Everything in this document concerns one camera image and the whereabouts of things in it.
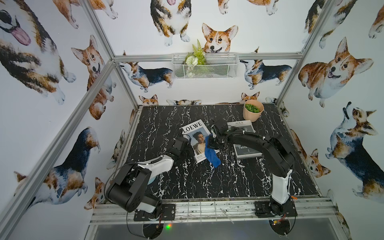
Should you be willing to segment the white LOEWE book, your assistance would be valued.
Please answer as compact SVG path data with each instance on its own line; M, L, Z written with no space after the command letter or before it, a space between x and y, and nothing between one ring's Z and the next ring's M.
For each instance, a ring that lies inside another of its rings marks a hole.
M197 120L193 123L181 127L183 135L188 136L191 141L193 154L196 163L200 163L207 159L205 155L206 137L211 133L202 120Z

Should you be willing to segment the blue microfiber cloth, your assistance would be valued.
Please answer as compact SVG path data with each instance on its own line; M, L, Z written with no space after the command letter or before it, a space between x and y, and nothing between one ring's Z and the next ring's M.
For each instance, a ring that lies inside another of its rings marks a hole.
M217 168L221 164L221 160L217 157L216 151L214 149L209 148L209 144L213 142L212 138L212 134L205 138L205 157L213 165L214 168Z

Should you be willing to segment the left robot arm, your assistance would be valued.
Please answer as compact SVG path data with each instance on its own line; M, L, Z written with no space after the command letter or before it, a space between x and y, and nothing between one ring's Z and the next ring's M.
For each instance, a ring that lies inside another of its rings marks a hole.
M147 186L157 176L169 172L175 161L193 156L191 138L179 135L170 149L158 157L144 162L126 161L115 173L111 183L106 186L104 196L128 213L143 211L152 219L162 213L161 200L146 193Z

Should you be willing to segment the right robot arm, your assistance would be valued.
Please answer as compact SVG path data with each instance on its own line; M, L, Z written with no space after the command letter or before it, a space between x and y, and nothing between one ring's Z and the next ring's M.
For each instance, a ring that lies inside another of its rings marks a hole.
M271 203L283 206L291 198L290 177L294 172L296 156L292 145L282 136L263 136L226 124L210 126L208 148L224 150L228 146L241 145L254 149L264 156L272 174Z

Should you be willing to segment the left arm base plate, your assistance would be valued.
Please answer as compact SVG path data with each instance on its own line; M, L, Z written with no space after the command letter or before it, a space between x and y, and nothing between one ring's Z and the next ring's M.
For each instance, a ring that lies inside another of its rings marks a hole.
M134 221L135 222L147 222L147 221L173 221L176 215L175 204L160 204L155 207L155 210L151 213L144 210L136 210Z

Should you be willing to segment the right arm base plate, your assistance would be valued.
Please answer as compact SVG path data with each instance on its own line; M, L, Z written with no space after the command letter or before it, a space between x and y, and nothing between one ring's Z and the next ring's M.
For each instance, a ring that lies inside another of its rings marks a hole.
M258 218L281 218L297 217L298 213L292 200L288 200L284 204L279 204L273 199L268 201L256 201L254 202L255 215Z

